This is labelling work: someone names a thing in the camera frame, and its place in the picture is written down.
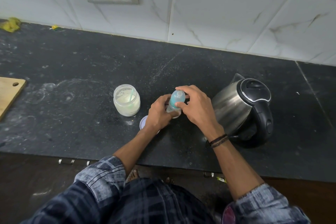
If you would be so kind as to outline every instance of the black bracelet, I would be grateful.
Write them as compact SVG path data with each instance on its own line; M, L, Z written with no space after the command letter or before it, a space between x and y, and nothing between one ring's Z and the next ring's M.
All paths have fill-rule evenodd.
M221 141L219 141L218 143L211 145L211 148L215 148L215 147L221 145L222 143L225 143L227 140L229 140L229 137L228 137L228 136L224 137L224 138L223 138Z
M211 142L210 142L210 146L212 146L212 145L214 145L215 143L218 143L220 140L222 140L224 137L226 137L227 136L227 134L224 134L224 135L222 135L222 136L220 136L220 137L217 137L215 140L212 140Z

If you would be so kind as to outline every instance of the yellow cloth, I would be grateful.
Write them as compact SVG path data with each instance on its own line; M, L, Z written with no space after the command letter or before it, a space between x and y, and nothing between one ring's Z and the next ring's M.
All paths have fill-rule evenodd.
M11 17L8 19L8 21L1 22L0 23L0 28L4 29L5 31L8 32L14 32L20 28L20 20L15 17Z

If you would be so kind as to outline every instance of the bare foot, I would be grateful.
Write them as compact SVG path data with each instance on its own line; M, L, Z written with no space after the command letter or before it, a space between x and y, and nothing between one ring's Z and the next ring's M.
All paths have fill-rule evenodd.
M167 177L166 180L165 180L165 183L166 184L174 184L174 181L170 177Z
M128 176L126 182L130 182L132 180L135 180L139 178L138 170L134 169Z

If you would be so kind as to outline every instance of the stainless steel kettle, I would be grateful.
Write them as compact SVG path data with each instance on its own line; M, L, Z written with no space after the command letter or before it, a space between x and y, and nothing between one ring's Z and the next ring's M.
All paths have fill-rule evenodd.
M216 119L230 139L244 148L263 145L273 131L271 92L262 82L235 74L211 100Z

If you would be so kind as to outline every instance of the marble tile wall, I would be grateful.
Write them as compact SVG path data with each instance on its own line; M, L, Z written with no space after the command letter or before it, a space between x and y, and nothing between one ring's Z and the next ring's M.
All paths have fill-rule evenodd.
M336 66L336 0L0 0L0 18Z

